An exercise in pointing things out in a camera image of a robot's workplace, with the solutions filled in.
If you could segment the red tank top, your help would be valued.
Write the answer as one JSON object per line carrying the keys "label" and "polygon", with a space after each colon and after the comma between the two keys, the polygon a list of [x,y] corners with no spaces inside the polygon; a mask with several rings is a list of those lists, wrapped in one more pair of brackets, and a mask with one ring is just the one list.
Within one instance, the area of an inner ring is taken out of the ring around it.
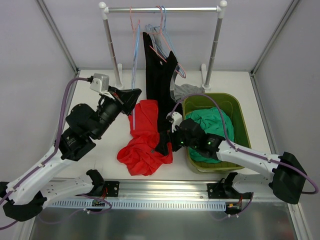
{"label": "red tank top", "polygon": [[117,154],[117,160],[126,165],[132,176],[150,176],[164,164],[173,163],[171,144],[169,153],[163,155],[156,151],[160,141],[158,133],[158,102],[144,99],[135,105],[128,116],[132,139]]}

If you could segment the green tank top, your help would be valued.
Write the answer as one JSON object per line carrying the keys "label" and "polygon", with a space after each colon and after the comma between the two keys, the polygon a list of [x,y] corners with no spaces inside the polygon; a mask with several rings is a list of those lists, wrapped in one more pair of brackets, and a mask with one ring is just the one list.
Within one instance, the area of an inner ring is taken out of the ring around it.
{"label": "green tank top", "polygon": [[[233,142],[235,140],[234,127],[231,119],[221,110],[228,138]],[[215,134],[225,137],[222,118],[216,107],[207,109],[197,109],[185,116],[186,119],[192,119],[209,134]],[[215,158],[205,158],[192,148],[188,148],[190,158],[195,162],[204,162],[207,164],[217,164],[221,161]]]}

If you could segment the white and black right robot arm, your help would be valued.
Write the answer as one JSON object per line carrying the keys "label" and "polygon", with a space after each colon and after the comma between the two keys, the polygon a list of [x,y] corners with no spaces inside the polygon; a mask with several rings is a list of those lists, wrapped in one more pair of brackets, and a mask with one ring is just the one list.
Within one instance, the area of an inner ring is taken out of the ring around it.
{"label": "white and black right robot arm", "polygon": [[206,133],[201,126],[188,118],[170,130],[160,133],[155,151],[167,156],[169,147],[176,152],[191,148],[202,157],[217,159],[251,169],[269,181],[268,186],[280,200],[297,204],[303,193],[307,174],[297,158],[289,152],[282,155],[265,155],[250,148],[238,146],[223,136]]}

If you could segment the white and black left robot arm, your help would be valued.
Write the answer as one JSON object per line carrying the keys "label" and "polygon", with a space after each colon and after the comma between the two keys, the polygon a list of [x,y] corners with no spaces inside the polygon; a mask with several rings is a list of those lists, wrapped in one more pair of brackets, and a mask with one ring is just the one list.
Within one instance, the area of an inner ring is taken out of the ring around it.
{"label": "white and black left robot arm", "polygon": [[37,216],[51,203],[71,196],[98,196],[105,181],[96,169],[57,185],[50,181],[64,168],[77,163],[95,146],[116,117],[129,116],[142,93],[139,88],[119,90],[110,86],[110,96],[101,95],[97,109],[86,103],[75,105],[66,117],[68,128],[33,169],[12,182],[1,182],[0,197],[6,217],[24,222]]}

